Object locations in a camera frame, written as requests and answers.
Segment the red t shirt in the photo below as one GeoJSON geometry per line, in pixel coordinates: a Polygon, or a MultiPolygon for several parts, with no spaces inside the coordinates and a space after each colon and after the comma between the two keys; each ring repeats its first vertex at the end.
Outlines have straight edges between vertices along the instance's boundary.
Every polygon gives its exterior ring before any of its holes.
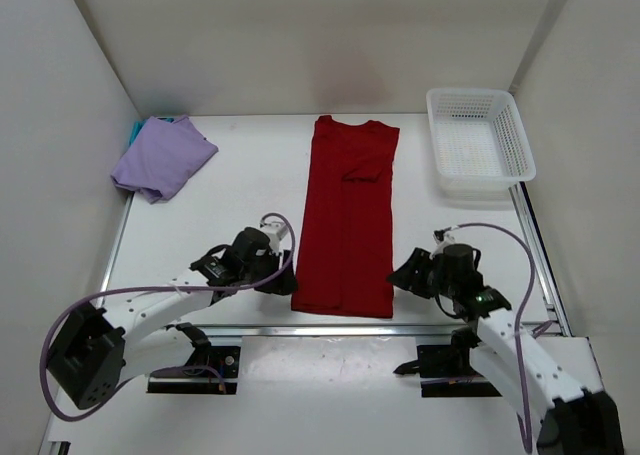
{"type": "Polygon", "coordinates": [[[297,259],[294,311],[390,319],[392,179],[399,129],[319,117],[297,259]]]}

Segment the lavender t shirt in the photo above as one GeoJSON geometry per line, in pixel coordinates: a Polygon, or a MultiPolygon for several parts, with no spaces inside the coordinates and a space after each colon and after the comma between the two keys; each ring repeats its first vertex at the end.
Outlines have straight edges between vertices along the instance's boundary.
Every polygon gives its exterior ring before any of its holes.
{"type": "Polygon", "coordinates": [[[219,148],[189,117],[151,117],[111,172],[113,184],[150,204],[171,200],[219,148]]]}

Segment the teal t shirt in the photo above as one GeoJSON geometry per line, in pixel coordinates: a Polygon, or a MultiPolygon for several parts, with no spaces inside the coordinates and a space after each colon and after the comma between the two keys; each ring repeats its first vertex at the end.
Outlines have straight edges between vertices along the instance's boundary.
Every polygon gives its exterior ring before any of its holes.
{"type": "MultiPolygon", "coordinates": [[[[175,121],[175,119],[173,117],[160,117],[160,120],[165,121],[167,123],[173,123],[175,121]]],[[[144,127],[146,122],[147,122],[147,120],[144,119],[144,120],[141,120],[141,121],[136,121],[133,124],[133,127],[131,129],[131,133],[130,133],[130,136],[129,136],[129,139],[128,139],[128,146],[131,146],[135,142],[137,136],[139,135],[140,131],[142,130],[142,128],[144,127]]]]}

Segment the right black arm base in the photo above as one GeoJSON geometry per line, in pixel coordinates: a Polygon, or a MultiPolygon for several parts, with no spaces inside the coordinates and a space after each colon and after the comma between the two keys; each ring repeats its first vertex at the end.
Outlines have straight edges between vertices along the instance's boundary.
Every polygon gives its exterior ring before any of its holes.
{"type": "Polygon", "coordinates": [[[479,338],[470,328],[455,330],[448,344],[418,344],[414,360],[397,366],[399,377],[418,375],[422,398],[495,398],[498,390],[470,364],[479,338]]]}

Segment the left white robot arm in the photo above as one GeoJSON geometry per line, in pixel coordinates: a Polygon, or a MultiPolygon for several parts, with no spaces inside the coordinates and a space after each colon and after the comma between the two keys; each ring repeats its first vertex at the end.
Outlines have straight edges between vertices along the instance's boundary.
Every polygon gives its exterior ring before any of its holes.
{"type": "Polygon", "coordinates": [[[101,307],[82,299],[47,335],[41,377],[52,376],[77,409],[93,412],[133,378],[209,370],[212,345],[185,316],[245,290],[295,292],[294,251],[281,247],[293,235],[285,220],[268,215],[166,285],[114,289],[118,301],[101,307]]]}

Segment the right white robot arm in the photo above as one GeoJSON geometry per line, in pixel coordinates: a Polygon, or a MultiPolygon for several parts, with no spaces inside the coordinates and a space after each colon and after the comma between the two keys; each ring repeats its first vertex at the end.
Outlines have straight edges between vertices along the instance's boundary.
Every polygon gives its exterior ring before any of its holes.
{"type": "Polygon", "coordinates": [[[509,301],[484,282],[479,250],[443,246],[435,254],[417,248],[387,280],[424,299],[452,302],[455,330],[447,346],[418,347],[417,358],[395,369],[419,375],[424,385],[444,386],[476,376],[501,395],[532,431],[540,454],[621,454],[617,406],[570,375],[517,322],[509,301]]]}

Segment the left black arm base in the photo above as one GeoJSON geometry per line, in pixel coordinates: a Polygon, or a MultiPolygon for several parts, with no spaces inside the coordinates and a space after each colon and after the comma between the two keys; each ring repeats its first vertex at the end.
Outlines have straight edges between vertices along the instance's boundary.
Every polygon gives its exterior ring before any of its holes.
{"type": "Polygon", "coordinates": [[[213,345],[204,331],[190,323],[169,325],[189,339],[192,350],[183,365],[163,368],[148,376],[148,394],[235,395],[241,346],[213,345]]]}

